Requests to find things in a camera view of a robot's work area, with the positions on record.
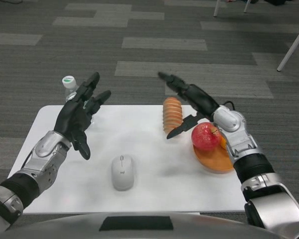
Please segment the white bottle cap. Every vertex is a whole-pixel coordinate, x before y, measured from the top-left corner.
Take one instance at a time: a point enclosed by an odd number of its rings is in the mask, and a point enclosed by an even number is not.
[[[73,76],[66,76],[62,79],[65,88],[72,89],[76,86],[76,81]]]

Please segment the chair leg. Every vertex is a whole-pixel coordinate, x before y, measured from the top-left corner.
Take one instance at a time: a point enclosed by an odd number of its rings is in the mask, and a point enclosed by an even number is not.
[[[214,11],[214,16],[217,16],[218,9],[219,9],[219,5],[220,5],[220,0],[217,0],[217,2],[216,2],[216,7],[215,7],[215,11]]]
[[[250,4],[251,0],[247,0],[247,3],[246,3],[246,6],[245,6],[245,9],[244,9],[244,13],[247,12],[247,8],[248,8],[248,5]]]
[[[287,63],[287,61],[289,60],[289,58],[291,57],[291,55],[293,54],[293,52],[295,51],[298,45],[299,45],[299,35],[297,36],[292,46],[289,48],[289,51],[281,61],[280,65],[277,68],[277,71],[281,71],[283,69],[283,67],[285,66],[285,64]]]

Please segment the red apple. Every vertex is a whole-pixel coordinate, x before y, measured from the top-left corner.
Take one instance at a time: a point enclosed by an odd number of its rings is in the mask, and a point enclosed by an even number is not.
[[[191,133],[191,141],[196,148],[203,151],[212,151],[221,141],[221,134],[211,123],[200,123]]]

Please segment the computer mouse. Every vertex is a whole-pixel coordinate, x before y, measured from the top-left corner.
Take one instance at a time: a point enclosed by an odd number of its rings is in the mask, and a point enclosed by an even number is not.
[[[133,160],[128,155],[121,155],[112,162],[112,183],[116,190],[126,191],[133,187]]]

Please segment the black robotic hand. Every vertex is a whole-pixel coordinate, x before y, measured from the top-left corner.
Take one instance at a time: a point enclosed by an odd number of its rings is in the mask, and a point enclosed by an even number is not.
[[[105,91],[92,97],[99,80],[100,75],[96,72],[80,85],[76,96],[65,103],[54,127],[54,131],[65,136],[86,160],[90,158],[91,152],[84,131],[90,126],[92,115],[111,96],[111,91]]]
[[[167,139],[173,138],[183,131],[188,131],[198,124],[202,118],[213,121],[213,113],[219,108],[219,104],[201,88],[194,84],[186,84],[181,78],[159,72],[158,76],[164,80],[169,88],[176,92],[183,100],[187,101],[196,111],[197,115],[189,115],[184,118],[181,126],[173,129]]]

